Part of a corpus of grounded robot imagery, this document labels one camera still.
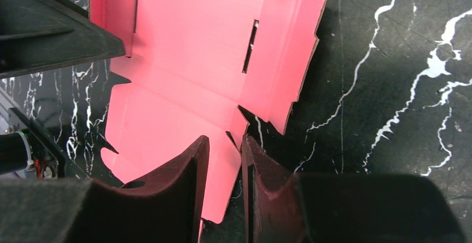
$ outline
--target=black marble surface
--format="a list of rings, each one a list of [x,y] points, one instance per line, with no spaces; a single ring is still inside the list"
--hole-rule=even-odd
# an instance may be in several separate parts
[[[86,8],[87,0],[72,0]],[[472,239],[472,0],[328,0],[287,133],[249,133],[292,171],[411,173],[441,189]],[[99,61],[0,82],[91,177],[114,78]],[[202,242],[244,242],[240,181]]]

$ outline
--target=pink cardboard sheet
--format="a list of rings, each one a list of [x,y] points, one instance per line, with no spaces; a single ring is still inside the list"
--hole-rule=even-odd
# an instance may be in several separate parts
[[[131,83],[112,90],[105,136],[119,154],[103,148],[105,165],[129,182],[206,135],[210,161],[202,218],[222,222],[247,128],[238,105],[284,133],[325,2],[137,0],[132,57],[111,62],[111,70]],[[122,5],[106,3],[116,8],[103,13],[102,23],[119,22],[110,12],[118,14]],[[92,16],[103,9],[94,8],[94,0],[91,8]]]

